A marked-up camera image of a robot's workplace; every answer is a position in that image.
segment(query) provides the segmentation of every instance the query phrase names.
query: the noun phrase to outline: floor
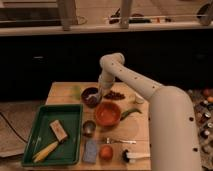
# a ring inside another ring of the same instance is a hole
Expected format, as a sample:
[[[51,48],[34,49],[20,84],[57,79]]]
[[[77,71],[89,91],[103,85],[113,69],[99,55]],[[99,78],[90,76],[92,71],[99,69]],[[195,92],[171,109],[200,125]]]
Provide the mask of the floor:
[[[0,112],[27,141],[36,111],[45,100],[0,102]],[[26,143],[21,140],[0,116],[0,171],[21,171],[20,161]]]

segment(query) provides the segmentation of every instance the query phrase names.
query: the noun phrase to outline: metal spoon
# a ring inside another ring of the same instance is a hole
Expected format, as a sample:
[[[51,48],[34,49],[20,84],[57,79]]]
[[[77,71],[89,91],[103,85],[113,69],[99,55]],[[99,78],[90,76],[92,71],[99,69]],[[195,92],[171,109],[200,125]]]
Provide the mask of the metal spoon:
[[[133,140],[117,140],[113,138],[103,138],[103,142],[106,144],[113,144],[113,143],[128,143],[128,144],[136,144],[136,141]]]

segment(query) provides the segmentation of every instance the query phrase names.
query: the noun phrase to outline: red tomato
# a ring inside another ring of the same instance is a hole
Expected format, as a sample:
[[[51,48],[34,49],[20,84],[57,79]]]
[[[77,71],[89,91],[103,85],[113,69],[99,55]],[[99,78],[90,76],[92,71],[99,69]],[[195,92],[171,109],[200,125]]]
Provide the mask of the red tomato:
[[[210,89],[208,89],[208,88],[204,89],[204,90],[203,90],[203,95],[204,95],[205,97],[209,97],[209,96],[211,95]]]
[[[113,149],[110,145],[103,145],[99,151],[99,157],[103,160],[111,160],[113,157]]]

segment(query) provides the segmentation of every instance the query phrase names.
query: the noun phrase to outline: orange bowl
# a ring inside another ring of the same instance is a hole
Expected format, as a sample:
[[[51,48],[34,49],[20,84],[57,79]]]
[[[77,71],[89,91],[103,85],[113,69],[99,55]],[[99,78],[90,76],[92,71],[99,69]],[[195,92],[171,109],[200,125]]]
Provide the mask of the orange bowl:
[[[95,108],[95,120],[100,126],[114,126],[120,122],[121,109],[113,102],[101,102]]]

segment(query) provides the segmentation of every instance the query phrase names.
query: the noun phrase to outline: tomato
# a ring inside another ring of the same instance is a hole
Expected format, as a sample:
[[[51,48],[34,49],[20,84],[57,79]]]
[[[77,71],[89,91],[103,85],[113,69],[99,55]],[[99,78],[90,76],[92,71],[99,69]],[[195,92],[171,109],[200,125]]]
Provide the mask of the tomato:
[[[111,160],[113,157],[113,149],[110,145],[103,145],[99,151],[99,157],[103,160]]]

